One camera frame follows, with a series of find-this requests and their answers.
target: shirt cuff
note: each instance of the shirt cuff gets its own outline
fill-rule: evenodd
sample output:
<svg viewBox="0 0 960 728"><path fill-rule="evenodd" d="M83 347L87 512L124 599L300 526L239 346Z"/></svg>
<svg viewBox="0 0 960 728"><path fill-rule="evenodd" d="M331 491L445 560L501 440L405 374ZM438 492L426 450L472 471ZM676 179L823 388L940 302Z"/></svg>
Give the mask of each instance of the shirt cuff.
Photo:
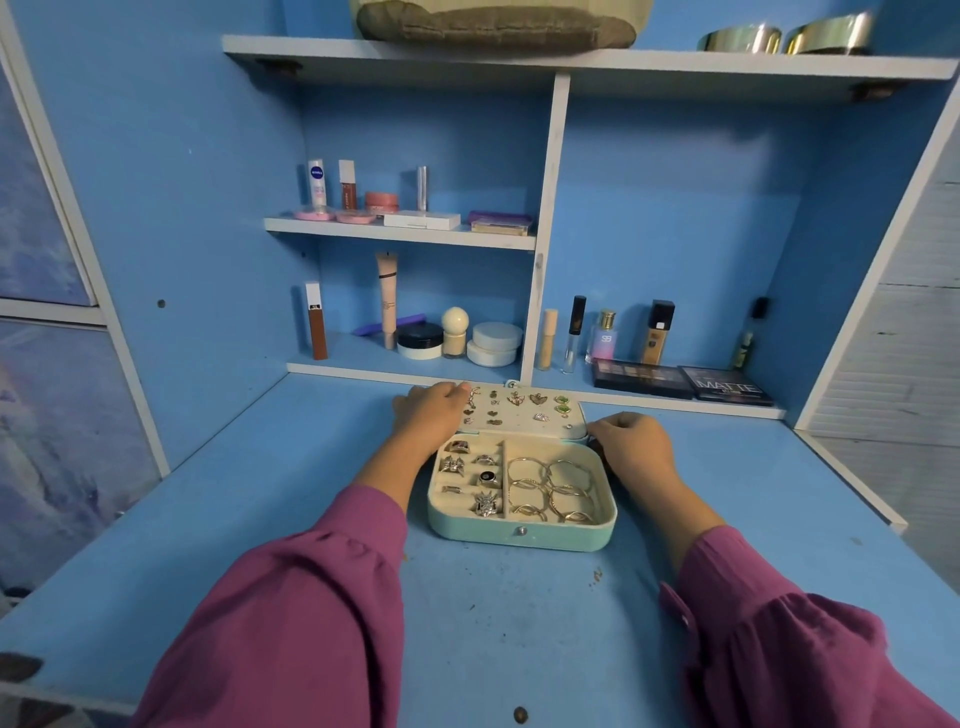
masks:
<svg viewBox="0 0 960 728"><path fill-rule="evenodd" d="M712 528L697 539L677 576L677 595L715 645L765 604L803 593L728 525Z"/></svg>
<svg viewBox="0 0 960 728"><path fill-rule="evenodd" d="M345 488L310 530L343 534L400 568L407 519L395 500L374 488L358 483Z"/></svg>

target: pink sleeve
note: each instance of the pink sleeve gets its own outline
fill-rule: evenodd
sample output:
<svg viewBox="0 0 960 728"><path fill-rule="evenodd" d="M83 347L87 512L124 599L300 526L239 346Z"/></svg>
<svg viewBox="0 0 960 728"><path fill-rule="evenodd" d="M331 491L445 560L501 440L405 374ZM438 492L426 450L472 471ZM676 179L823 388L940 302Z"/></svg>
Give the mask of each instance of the pink sleeve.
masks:
<svg viewBox="0 0 960 728"><path fill-rule="evenodd" d="M346 488L309 531L241 556L163 655L131 728L396 725L406 519Z"/></svg>
<svg viewBox="0 0 960 728"><path fill-rule="evenodd" d="M661 602L690 632L698 725L957 726L886 656L878 617L805 594L729 526L704 534Z"/></svg>

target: mint green jewelry box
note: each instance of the mint green jewelry box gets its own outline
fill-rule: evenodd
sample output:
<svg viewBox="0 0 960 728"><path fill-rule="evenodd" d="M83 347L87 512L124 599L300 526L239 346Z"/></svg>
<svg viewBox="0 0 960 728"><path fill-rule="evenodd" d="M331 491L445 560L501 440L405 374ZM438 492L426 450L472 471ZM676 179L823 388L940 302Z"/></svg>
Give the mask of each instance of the mint green jewelry box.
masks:
<svg viewBox="0 0 960 728"><path fill-rule="evenodd" d="M569 394L519 385L474 387L460 432L444 443L433 466L427 491L433 530L483 544L567 551L607 545L616 522L610 482L600 457L583 444L587 422L580 403L557 397ZM568 412L558 410L564 405ZM458 441L469 452L454 451ZM484 455L495 465L476 462ZM462 472L444 469L448 457L454 465L463 461ZM549 480L542 465L518 458L550 465ZM493 485L481 480L484 472L494 473ZM481 494L494 495L496 512L487 517L478 515Z"/></svg>

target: human hand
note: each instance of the human hand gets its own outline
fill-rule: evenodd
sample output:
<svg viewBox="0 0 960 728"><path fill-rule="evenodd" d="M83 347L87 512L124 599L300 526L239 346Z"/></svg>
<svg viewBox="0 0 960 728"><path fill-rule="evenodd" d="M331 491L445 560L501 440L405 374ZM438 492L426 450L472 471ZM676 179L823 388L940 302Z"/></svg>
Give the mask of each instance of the human hand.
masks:
<svg viewBox="0 0 960 728"><path fill-rule="evenodd" d="M466 382L412 387L406 397L394 397L394 437L422 463L456 433L469 398Z"/></svg>
<svg viewBox="0 0 960 728"><path fill-rule="evenodd" d="M620 481L635 497L660 485L680 482L673 445L663 426L636 412L618 412L587 425Z"/></svg>

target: blue desk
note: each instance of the blue desk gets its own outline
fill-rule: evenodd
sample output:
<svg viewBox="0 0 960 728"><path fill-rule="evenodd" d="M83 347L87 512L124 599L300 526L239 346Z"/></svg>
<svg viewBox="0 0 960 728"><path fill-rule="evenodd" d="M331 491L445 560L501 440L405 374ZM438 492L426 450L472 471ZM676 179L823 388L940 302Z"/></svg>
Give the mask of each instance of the blue desk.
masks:
<svg viewBox="0 0 960 728"><path fill-rule="evenodd" d="M289 375L0 620L42 694L129 712L210 585L244 550L309 526L386 435L402 388ZM612 411L587 405L588 416ZM886 621L894 663L960 716L960 598L785 426L658 412L684 478L787 576ZM423 478L402 565L404 726L685 725L680 628L650 524L621 499L591 554L445 541Z"/></svg>

